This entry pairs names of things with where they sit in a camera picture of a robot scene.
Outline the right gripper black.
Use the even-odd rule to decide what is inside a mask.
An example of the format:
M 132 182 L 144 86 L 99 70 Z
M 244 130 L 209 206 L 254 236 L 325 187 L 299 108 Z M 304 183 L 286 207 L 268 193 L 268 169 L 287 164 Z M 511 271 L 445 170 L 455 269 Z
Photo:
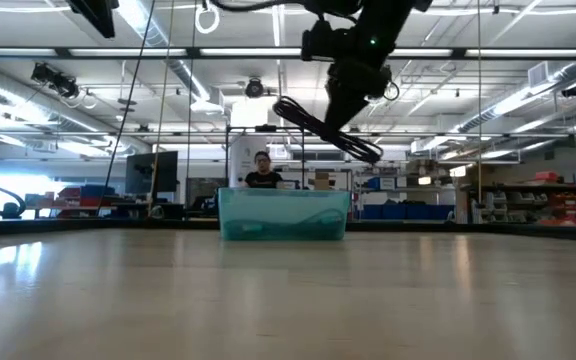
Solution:
M 376 69 L 350 58 L 334 62 L 327 75 L 329 104 L 324 123 L 334 130 L 340 130 L 368 105 L 365 97 L 382 97 L 392 79 L 388 65 Z

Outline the teal translucent plastic bin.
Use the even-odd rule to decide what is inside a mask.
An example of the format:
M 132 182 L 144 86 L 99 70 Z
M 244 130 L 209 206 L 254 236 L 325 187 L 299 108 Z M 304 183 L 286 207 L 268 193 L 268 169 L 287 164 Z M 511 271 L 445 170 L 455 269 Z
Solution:
M 225 241 L 338 241 L 350 194 L 337 190 L 221 188 L 220 234 Z

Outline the black table edge frame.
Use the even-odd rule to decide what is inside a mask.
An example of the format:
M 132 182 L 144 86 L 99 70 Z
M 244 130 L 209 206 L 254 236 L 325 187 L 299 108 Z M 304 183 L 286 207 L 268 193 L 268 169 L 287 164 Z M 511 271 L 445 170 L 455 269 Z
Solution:
M 20 235 L 99 229 L 147 230 L 217 230 L 211 221 L 129 220 L 129 219 L 40 219 L 0 221 L 0 235 Z M 527 224 L 438 224 L 402 222 L 350 222 L 348 232 L 415 232 L 415 233 L 490 233 L 513 236 L 544 237 L 576 241 L 576 226 L 543 226 Z

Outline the row of blue bins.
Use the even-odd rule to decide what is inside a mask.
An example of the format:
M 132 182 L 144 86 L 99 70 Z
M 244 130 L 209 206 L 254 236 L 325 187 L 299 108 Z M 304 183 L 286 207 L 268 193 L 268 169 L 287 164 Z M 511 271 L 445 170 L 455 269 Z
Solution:
M 438 220 L 445 221 L 453 205 L 429 205 L 392 203 L 383 205 L 365 205 L 356 212 L 363 220 Z

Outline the person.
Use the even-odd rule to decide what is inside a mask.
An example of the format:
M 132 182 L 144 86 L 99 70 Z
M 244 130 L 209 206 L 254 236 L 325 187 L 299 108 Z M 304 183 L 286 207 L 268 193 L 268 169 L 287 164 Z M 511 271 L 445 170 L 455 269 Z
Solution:
M 256 170 L 246 175 L 244 183 L 249 188 L 276 188 L 282 177 L 271 168 L 271 159 L 266 151 L 254 156 Z

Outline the round black ceiling fixture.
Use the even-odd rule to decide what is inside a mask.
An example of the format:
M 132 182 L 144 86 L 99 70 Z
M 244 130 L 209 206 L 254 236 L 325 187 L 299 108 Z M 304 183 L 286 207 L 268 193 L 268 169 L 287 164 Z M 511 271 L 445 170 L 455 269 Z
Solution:
M 265 94 L 265 88 L 260 78 L 251 77 L 246 84 L 244 94 L 247 98 L 260 98 Z

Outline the storage shelving unit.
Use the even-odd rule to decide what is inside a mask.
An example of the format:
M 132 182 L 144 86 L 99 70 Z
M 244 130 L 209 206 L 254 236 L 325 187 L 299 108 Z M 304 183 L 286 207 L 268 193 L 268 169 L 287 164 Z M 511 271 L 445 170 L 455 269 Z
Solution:
M 475 181 L 459 186 L 456 195 L 462 224 L 576 226 L 576 180 L 555 172 L 519 182 Z

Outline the black monitor on stand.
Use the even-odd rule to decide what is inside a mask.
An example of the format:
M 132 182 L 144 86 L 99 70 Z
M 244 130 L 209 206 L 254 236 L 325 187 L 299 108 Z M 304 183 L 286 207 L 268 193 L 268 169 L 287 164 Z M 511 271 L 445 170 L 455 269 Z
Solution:
M 147 194 L 152 189 L 175 192 L 178 185 L 178 152 L 132 155 L 126 159 L 125 192 Z

